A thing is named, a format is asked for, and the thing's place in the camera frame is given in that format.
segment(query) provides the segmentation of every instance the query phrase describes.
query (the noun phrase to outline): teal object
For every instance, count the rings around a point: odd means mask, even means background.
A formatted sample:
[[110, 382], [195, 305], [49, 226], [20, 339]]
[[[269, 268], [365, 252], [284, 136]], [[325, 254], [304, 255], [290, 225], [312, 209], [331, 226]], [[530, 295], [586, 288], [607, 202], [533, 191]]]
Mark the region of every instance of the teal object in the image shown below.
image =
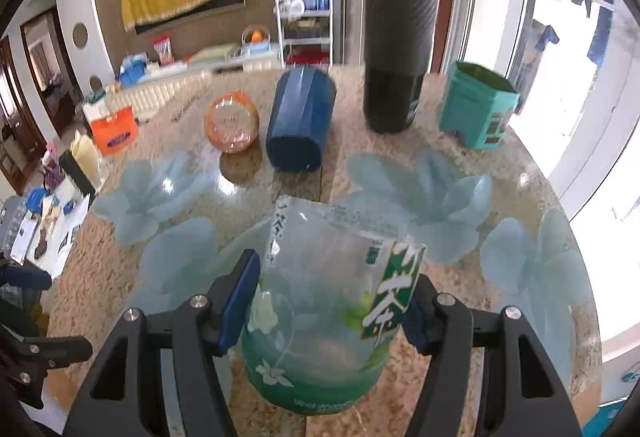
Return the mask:
[[440, 116], [440, 130], [467, 148], [497, 148], [520, 95], [502, 76], [474, 63], [456, 62]]

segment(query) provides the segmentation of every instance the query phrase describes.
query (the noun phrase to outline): screw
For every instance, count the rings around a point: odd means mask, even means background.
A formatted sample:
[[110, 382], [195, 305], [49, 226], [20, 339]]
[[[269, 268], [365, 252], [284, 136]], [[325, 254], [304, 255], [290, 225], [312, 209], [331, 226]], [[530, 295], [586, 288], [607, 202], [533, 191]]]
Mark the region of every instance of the screw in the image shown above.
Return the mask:
[[448, 292], [441, 292], [436, 300], [438, 300], [438, 303], [440, 305], [446, 306], [452, 306], [456, 302], [456, 299], [453, 297], [453, 295], [449, 294]]
[[196, 296], [191, 297], [191, 299], [189, 300], [189, 304], [191, 305], [191, 307], [195, 307], [196, 309], [199, 309], [201, 307], [206, 306], [208, 301], [209, 301], [209, 298], [207, 298], [203, 294], [197, 294]]
[[504, 310], [504, 313], [507, 315], [507, 318], [511, 320], [519, 320], [522, 316], [522, 311], [513, 305], [508, 306]]
[[140, 311], [135, 307], [129, 308], [126, 311], [124, 311], [124, 319], [126, 319], [126, 321], [134, 322], [138, 318], [140, 318]]

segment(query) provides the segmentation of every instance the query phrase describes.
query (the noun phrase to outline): textured black cup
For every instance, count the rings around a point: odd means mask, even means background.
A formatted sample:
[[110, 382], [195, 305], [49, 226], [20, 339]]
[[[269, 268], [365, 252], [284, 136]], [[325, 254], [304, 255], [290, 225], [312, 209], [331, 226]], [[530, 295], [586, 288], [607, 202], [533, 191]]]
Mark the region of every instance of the textured black cup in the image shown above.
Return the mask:
[[414, 120], [429, 67], [438, 0], [367, 0], [364, 114], [369, 128], [400, 132]]

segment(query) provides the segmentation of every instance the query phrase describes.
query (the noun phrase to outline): desk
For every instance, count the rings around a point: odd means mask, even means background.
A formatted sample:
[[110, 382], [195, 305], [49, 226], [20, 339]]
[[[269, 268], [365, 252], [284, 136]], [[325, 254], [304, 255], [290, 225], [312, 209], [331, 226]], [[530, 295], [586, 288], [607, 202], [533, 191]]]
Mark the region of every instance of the desk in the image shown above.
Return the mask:
[[[555, 208], [559, 207], [548, 181], [513, 131], [508, 129], [498, 150], [471, 151], [460, 148], [438, 130], [436, 107], [442, 99], [445, 78], [428, 75], [424, 79], [414, 124], [401, 134], [374, 134], [367, 130], [362, 114], [363, 71], [359, 68], [334, 67], [330, 75], [337, 86], [337, 97], [324, 164], [316, 173], [284, 175], [271, 167], [264, 146], [274, 91], [281, 75], [281, 71], [264, 71], [259, 74], [193, 77], [185, 81], [181, 93], [141, 130], [139, 138], [122, 157], [114, 161], [113, 172], [102, 193], [114, 191], [123, 175], [127, 174], [124, 180], [129, 183], [128, 186], [138, 186], [134, 182], [132, 168], [137, 166], [140, 170], [144, 165], [132, 162], [149, 160], [154, 169], [161, 169], [166, 168], [167, 158], [182, 152], [188, 154], [183, 170], [189, 175], [204, 176], [206, 185], [198, 191], [197, 196], [189, 196], [193, 191], [192, 178], [182, 180], [178, 176], [179, 179], [168, 183], [156, 179], [158, 186], [166, 184], [165, 191], [170, 189], [172, 194], [175, 192], [173, 197], [177, 200], [181, 194], [186, 194], [180, 211], [166, 221], [158, 222], [153, 216], [146, 215], [135, 219], [123, 216], [116, 223], [118, 226], [114, 226], [90, 212], [60, 278], [60, 292], [51, 312], [50, 336], [84, 335], [97, 353], [114, 320], [129, 303], [142, 301], [142, 297], [135, 294], [149, 287], [142, 280], [140, 271], [140, 261], [149, 240], [161, 237], [162, 232], [172, 226], [194, 218], [208, 219], [215, 226], [219, 255], [229, 257], [239, 247], [255, 245], [260, 249], [260, 223], [270, 217], [274, 201], [279, 195], [290, 194], [322, 202], [340, 200], [356, 189], [348, 169], [348, 162], [354, 155], [386, 156], [414, 175], [420, 154], [426, 147], [445, 156], [462, 175], [490, 176], [493, 204], [489, 217], [478, 227], [479, 240], [475, 249], [466, 252], [459, 260], [444, 265], [425, 261], [422, 270], [438, 290], [453, 293], [469, 307], [499, 308], [505, 293], [484, 276], [481, 247], [485, 247], [489, 234], [507, 218], [517, 219], [523, 231], [533, 240], [539, 239], [545, 212], [553, 210], [557, 215]], [[209, 144], [202, 125], [207, 106], [217, 97], [236, 90], [243, 90], [256, 105], [260, 115], [260, 137], [259, 143], [246, 153], [229, 157], [221, 155]], [[370, 174], [372, 178], [380, 178], [380, 175]], [[177, 189], [179, 187], [175, 183], [178, 182], [190, 183], [190, 190]], [[388, 182], [394, 186], [393, 178]], [[563, 216], [554, 218], [562, 221]], [[126, 229], [127, 226], [122, 222], [129, 223], [130, 229]], [[116, 235], [121, 239], [133, 237], [138, 241], [119, 245], [115, 240]], [[577, 246], [570, 231], [563, 242], [566, 247], [576, 251]], [[183, 254], [188, 255], [186, 247]], [[576, 279], [578, 275], [584, 275], [584, 264], [579, 252], [577, 255], [577, 267], [572, 271]], [[208, 283], [196, 282], [188, 284], [184, 290], [169, 290], [167, 294], [174, 293], [186, 299], [191, 294], [206, 292], [208, 286]], [[575, 334], [568, 364], [570, 378], [567, 388], [578, 419], [583, 424], [598, 409], [602, 372], [596, 309], [590, 287], [587, 286], [587, 289], [586, 298], [572, 303], [570, 311], [569, 306], [564, 306], [564, 314], [570, 314], [570, 330]], [[150, 300], [157, 302], [157, 309], [170, 304], [162, 303], [162, 295]], [[532, 303], [536, 309], [544, 308], [540, 302]], [[150, 303], [146, 303], [143, 310], [151, 307]], [[65, 370], [76, 387], [82, 383], [89, 365], [82, 363]], [[379, 382], [355, 407], [336, 415], [305, 418], [264, 401], [249, 384], [242, 369], [242, 359], [235, 353], [231, 366], [230, 413], [240, 436], [320, 437], [348, 433], [369, 437], [401, 437], [412, 415], [427, 367], [428, 359], [419, 356], [400, 332]], [[460, 434], [463, 436], [473, 433], [481, 369], [481, 355], [474, 353], [468, 403]], [[50, 385], [50, 388], [55, 390], [56, 387]]]

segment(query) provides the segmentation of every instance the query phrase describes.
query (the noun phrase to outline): round wall hole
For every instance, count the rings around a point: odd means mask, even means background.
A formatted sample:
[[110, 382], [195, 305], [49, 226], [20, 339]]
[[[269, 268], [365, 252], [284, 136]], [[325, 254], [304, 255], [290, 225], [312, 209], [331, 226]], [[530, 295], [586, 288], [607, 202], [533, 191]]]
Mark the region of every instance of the round wall hole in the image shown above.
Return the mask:
[[82, 23], [75, 24], [71, 36], [74, 39], [74, 45], [78, 47], [78, 49], [84, 49], [86, 41], [89, 39], [89, 33], [86, 30], [86, 26]]
[[102, 80], [97, 76], [91, 76], [89, 78], [89, 86], [92, 91], [99, 91], [102, 88]]

